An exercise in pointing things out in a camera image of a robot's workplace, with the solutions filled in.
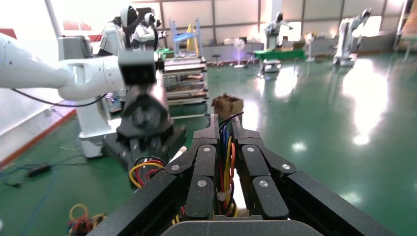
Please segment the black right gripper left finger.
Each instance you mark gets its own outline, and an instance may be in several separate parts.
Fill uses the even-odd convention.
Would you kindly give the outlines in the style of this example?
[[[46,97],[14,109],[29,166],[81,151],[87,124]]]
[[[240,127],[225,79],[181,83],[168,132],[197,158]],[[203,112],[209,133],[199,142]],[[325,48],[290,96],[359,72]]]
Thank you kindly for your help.
[[[192,145],[165,170],[178,178],[176,194],[186,220],[212,220],[216,203],[216,158],[219,146],[218,115],[209,116],[209,126],[193,133]]]

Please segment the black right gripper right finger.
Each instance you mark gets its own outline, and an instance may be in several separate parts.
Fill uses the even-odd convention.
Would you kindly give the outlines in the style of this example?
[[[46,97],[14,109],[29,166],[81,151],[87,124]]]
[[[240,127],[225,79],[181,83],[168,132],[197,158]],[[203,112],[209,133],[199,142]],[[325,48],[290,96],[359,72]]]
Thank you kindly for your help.
[[[243,128],[232,119],[232,136],[237,147],[237,174],[246,208],[251,215],[267,220],[287,220],[290,215],[279,188],[284,178],[295,173],[295,164],[269,150],[260,133]]]

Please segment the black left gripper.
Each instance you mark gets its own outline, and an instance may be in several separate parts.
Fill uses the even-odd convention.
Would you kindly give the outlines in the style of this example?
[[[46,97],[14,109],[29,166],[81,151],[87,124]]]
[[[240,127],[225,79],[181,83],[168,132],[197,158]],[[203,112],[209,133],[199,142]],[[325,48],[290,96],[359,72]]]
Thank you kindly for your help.
[[[117,139],[126,140],[126,169],[131,170],[141,157],[139,139],[151,139],[148,148],[151,160],[168,163],[168,149],[161,138],[165,140],[173,132],[165,87],[162,84],[130,86],[117,128]]]

